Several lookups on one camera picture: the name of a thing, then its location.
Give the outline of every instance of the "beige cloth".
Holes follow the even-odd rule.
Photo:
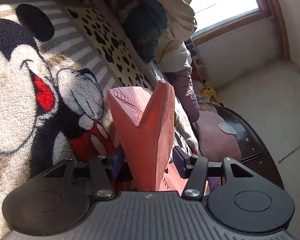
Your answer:
[[[164,62],[177,51],[197,29],[194,11],[189,6],[192,0],[157,0],[167,13],[167,29],[161,32],[155,51],[155,63]]]
[[[185,43],[183,42],[180,48],[174,52],[171,52],[169,57],[161,63],[157,63],[157,66],[162,72],[178,72],[185,68],[189,69],[191,73],[191,55],[189,50],[187,50]]]
[[[199,104],[200,111],[209,111],[218,114],[216,108],[214,107],[212,101],[210,101],[208,95],[197,95],[197,100]]]

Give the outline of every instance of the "mickey mouse ear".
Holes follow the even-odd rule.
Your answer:
[[[20,4],[16,9],[19,22],[28,27],[39,41],[48,41],[54,35],[54,27],[43,11],[30,4]]]

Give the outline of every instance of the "metal screw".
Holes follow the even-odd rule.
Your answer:
[[[187,197],[197,197],[199,195],[200,195],[200,191],[193,188],[187,189],[185,191],[185,196]]]
[[[101,189],[97,191],[97,196],[102,198],[107,198],[112,196],[112,191],[109,189]]]

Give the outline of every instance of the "pink pillow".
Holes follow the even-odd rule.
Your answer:
[[[222,162],[225,157],[241,161],[241,152],[234,135],[224,133],[219,123],[225,123],[225,120],[209,111],[200,111],[199,120],[193,123],[202,154],[211,162]]]

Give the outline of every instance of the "stuffed toy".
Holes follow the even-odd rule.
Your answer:
[[[203,80],[204,88],[201,90],[201,94],[208,95],[211,101],[217,102],[219,105],[222,105],[221,99],[217,97],[216,91],[211,87],[208,81]]]

